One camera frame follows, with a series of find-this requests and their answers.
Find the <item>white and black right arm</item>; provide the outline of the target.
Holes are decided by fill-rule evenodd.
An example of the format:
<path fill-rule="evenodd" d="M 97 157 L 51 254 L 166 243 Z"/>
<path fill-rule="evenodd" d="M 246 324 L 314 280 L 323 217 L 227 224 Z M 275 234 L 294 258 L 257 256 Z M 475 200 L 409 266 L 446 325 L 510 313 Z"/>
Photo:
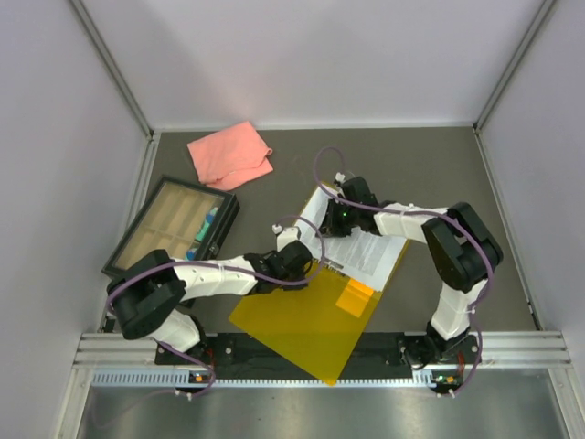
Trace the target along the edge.
<path fill-rule="evenodd" d="M 320 232 L 342 238 L 360 229 L 382 237 L 399 237 L 427 246 L 441 278 L 438 306 L 426 327 L 422 346 L 404 347 L 407 361 L 420 369 L 455 356 L 467 337 L 470 314 L 485 295 L 503 251 L 467 202 L 448 208 L 421 208 L 378 201 L 362 177 L 336 176 L 335 188 L 321 184 L 329 197 Z"/>

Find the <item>metal folder clip mechanism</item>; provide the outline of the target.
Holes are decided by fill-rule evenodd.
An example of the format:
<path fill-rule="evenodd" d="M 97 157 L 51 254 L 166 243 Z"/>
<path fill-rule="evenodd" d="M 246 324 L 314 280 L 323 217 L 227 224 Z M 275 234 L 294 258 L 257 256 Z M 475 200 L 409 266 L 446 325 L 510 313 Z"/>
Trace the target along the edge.
<path fill-rule="evenodd" d="M 338 262 L 335 262 L 333 260 L 330 260 L 328 258 L 324 259 L 325 265 L 330 269 L 330 270 L 335 270 L 338 272 L 342 272 L 344 270 L 344 266 Z"/>

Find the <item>yellow plastic folder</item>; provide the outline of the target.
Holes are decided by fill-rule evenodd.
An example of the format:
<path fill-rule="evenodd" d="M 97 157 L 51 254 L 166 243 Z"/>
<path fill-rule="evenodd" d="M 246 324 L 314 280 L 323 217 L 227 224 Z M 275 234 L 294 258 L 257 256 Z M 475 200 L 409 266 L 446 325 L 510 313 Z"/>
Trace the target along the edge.
<path fill-rule="evenodd" d="M 298 219 L 316 227 L 309 220 Z M 246 296 L 235 307 L 229 321 L 259 341 L 277 336 L 324 336 L 342 342 L 360 337 L 383 294 L 365 284 L 330 270 L 324 262 L 321 242 L 321 270 L 311 269 L 313 280 L 297 291 L 278 289 L 271 294 Z"/>

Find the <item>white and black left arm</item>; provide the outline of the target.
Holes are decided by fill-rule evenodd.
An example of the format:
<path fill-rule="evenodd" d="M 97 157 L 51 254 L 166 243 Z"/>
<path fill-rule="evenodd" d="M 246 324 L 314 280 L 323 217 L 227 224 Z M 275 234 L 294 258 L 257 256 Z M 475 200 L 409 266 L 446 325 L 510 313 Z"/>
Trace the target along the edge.
<path fill-rule="evenodd" d="M 264 254 L 246 253 L 226 261 L 182 261 L 154 250 L 107 287 L 107 307 L 127 340 L 153 338 L 187 362 L 207 354 L 207 337 L 194 316 L 177 307 L 216 295 L 270 294 L 302 289 L 313 255 L 300 241 Z"/>

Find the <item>printed paper sheet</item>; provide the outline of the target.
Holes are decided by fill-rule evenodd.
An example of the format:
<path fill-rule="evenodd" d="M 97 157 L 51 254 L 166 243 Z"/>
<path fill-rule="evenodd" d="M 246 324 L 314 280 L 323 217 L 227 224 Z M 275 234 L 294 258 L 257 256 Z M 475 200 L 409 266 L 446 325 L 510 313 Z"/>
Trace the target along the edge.
<path fill-rule="evenodd" d="M 322 223 L 330 199 L 322 189 L 316 187 L 306 202 L 300 216 L 315 226 Z M 302 221 L 295 221 L 301 232 L 301 242 L 310 250 L 317 260 L 321 258 L 321 242 L 315 231 Z M 344 266 L 341 274 L 355 279 L 382 292 L 398 266 L 408 242 L 404 238 L 393 236 L 376 236 L 353 229 L 352 234 L 344 238 L 324 238 L 325 258 Z"/>

